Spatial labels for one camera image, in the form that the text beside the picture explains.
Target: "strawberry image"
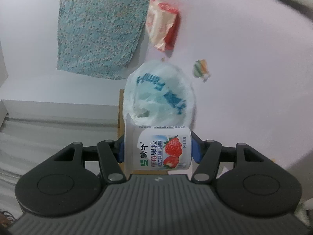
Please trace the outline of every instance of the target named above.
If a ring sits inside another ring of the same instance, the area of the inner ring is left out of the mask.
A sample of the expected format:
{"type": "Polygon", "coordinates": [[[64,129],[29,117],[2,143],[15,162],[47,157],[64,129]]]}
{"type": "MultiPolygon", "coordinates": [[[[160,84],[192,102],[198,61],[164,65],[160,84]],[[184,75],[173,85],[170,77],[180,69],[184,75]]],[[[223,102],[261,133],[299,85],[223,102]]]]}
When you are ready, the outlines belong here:
{"type": "Polygon", "coordinates": [[[182,145],[177,137],[170,138],[169,141],[164,142],[165,152],[170,156],[179,157],[183,152],[182,145]]]}
{"type": "Polygon", "coordinates": [[[179,159],[178,157],[175,157],[175,156],[169,156],[163,161],[164,167],[167,169],[175,168],[178,163],[179,163],[179,159]]]}

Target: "teal floral cloth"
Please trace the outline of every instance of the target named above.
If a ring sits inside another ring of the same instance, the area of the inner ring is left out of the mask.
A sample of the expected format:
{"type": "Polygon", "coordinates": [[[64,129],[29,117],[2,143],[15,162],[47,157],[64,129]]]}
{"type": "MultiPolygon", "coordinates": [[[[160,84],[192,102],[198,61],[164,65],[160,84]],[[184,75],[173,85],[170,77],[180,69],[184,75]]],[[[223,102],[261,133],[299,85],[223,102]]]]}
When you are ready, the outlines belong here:
{"type": "Polygon", "coordinates": [[[148,0],[60,0],[58,70],[119,80],[144,26],[148,0]]]}

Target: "white plastic bag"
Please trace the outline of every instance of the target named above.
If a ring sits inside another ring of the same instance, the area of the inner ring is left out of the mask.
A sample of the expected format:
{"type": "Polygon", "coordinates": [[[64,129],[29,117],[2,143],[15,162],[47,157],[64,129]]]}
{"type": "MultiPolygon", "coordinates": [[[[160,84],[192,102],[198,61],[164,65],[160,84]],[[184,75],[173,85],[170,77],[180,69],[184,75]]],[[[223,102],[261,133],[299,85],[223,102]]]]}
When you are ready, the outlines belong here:
{"type": "Polygon", "coordinates": [[[181,69],[154,60],[127,78],[123,117],[129,113],[137,125],[190,126],[194,104],[191,84],[181,69]]]}

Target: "white plastic cup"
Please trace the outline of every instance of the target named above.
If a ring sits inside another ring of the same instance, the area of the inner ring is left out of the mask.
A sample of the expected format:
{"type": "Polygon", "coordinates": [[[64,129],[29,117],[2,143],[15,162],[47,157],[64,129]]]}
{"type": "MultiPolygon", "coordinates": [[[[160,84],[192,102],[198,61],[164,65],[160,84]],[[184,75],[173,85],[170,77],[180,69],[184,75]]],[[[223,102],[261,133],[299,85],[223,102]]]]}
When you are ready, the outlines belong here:
{"type": "Polygon", "coordinates": [[[125,121],[127,170],[188,169],[191,164],[191,133],[186,126],[135,125],[125,121]]]}

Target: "green logo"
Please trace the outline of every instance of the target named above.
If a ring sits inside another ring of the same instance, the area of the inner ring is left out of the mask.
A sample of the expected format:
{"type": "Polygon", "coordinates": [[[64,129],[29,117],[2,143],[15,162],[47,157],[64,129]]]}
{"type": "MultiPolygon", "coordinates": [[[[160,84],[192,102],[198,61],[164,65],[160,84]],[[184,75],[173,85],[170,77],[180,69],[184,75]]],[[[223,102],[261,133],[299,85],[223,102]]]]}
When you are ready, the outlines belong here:
{"type": "Polygon", "coordinates": [[[148,166],[148,160],[140,160],[140,166],[148,166]]]}

